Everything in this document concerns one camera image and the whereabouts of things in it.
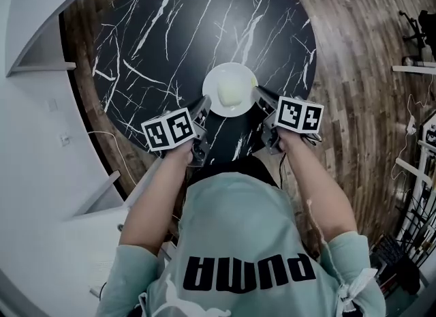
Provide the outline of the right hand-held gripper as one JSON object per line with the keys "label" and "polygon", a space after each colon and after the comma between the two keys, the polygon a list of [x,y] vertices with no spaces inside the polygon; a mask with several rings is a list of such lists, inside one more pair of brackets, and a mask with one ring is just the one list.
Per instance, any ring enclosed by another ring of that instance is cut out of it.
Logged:
{"label": "right hand-held gripper", "polygon": [[255,86],[252,94],[255,103],[266,113],[261,139],[271,155],[282,152],[279,147],[278,127],[299,134],[312,145],[322,141],[319,130],[323,105],[302,100],[300,97],[279,96],[262,86]]}

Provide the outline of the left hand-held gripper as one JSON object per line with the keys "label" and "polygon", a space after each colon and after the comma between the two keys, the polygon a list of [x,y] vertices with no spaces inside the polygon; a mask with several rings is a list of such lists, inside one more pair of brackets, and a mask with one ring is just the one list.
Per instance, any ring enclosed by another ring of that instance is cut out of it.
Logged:
{"label": "left hand-held gripper", "polygon": [[181,108],[141,124],[150,152],[160,158],[183,143],[191,141],[191,167],[203,167],[208,155],[205,123],[211,98],[203,95],[187,108]]}

